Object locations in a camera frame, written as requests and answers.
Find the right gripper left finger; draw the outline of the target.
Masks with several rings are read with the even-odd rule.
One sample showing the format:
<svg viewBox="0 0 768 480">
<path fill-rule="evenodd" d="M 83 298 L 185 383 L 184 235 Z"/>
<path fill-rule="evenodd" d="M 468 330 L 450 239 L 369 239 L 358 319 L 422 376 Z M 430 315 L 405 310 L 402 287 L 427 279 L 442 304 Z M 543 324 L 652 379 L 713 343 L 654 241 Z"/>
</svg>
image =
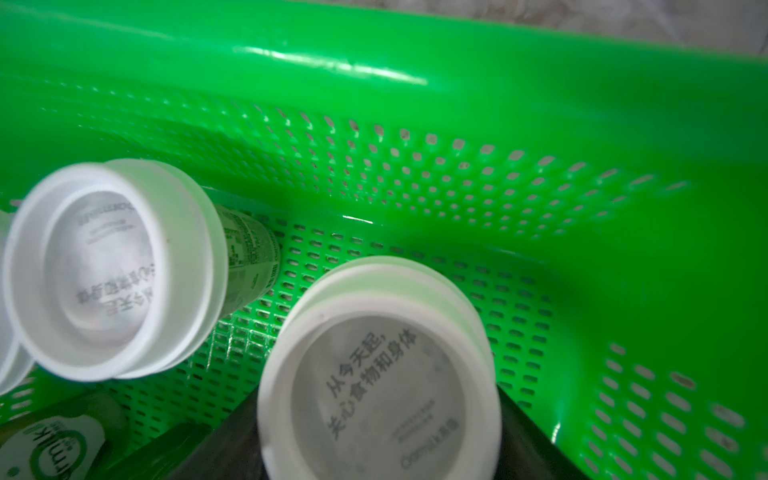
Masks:
<svg viewBox="0 0 768 480">
<path fill-rule="evenodd" d="M 257 403 L 255 389 L 168 479 L 263 479 Z"/>
</svg>

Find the yogurt cup white lid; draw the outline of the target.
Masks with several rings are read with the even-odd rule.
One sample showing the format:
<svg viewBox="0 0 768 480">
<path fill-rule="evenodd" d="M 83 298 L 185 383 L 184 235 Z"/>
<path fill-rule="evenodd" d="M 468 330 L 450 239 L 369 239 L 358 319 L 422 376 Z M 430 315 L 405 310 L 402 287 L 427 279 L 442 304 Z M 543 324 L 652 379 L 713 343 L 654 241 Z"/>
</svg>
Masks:
<svg viewBox="0 0 768 480">
<path fill-rule="evenodd" d="M 88 479 L 124 452 L 128 436 L 121 405 L 86 392 L 1 426 L 1 477 Z"/>
<path fill-rule="evenodd" d="M 272 231 L 151 160 L 61 168 L 12 218 L 8 322 L 32 360 L 78 382 L 134 379 L 188 358 L 217 321 L 264 296 Z"/>
<path fill-rule="evenodd" d="M 1 212 L 1 394 L 15 389 L 30 373 L 34 360 L 26 351 L 13 326 L 10 315 L 10 280 L 6 275 L 6 247 L 12 215 Z"/>
<path fill-rule="evenodd" d="M 483 323 L 445 276 L 373 256 L 291 309 L 259 385 L 272 479 L 490 479 L 502 438 Z"/>
</svg>

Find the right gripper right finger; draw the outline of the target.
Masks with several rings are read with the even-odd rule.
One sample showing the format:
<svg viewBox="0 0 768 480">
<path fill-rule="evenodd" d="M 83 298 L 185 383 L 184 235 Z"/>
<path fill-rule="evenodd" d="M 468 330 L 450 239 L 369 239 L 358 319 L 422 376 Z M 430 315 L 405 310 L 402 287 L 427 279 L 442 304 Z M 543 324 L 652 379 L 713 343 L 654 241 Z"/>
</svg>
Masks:
<svg viewBox="0 0 768 480">
<path fill-rule="evenodd" d="M 500 387 L 502 439 L 494 479 L 587 480 Z"/>
</svg>

